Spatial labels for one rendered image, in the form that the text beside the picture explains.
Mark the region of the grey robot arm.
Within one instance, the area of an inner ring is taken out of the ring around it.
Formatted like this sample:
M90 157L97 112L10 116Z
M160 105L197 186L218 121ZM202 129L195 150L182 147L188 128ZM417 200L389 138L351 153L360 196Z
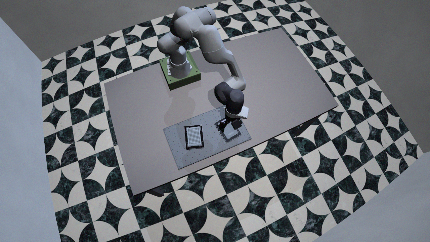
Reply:
M161 53L170 55L167 59L168 76L182 79L192 70L182 45L195 37L207 62L227 64L230 69L230 78L216 85L214 89L217 100L226 105L224 107L226 115L230 118L247 119L249 108L243 106L242 92L246 88L246 81L232 52L226 50L219 31L213 26L214 23L216 15L210 7L192 11L181 6L171 19L170 32L157 40L157 48Z

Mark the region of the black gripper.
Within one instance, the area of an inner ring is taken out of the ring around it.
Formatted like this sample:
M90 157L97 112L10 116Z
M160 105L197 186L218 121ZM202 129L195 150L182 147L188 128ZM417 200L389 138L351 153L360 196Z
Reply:
M221 120L219 124L219 129L222 131L222 133L224 133L224 128L227 126L227 124L236 119L240 120L241 118L230 118L225 114L225 119Z

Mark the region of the clear plastic lid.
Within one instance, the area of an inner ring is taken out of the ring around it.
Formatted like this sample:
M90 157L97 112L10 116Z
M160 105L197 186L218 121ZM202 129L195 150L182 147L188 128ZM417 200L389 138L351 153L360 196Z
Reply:
M224 135L227 137L227 139L230 139L231 137L238 134L238 131L232 127L231 123L232 122L228 123L227 126L224 128Z

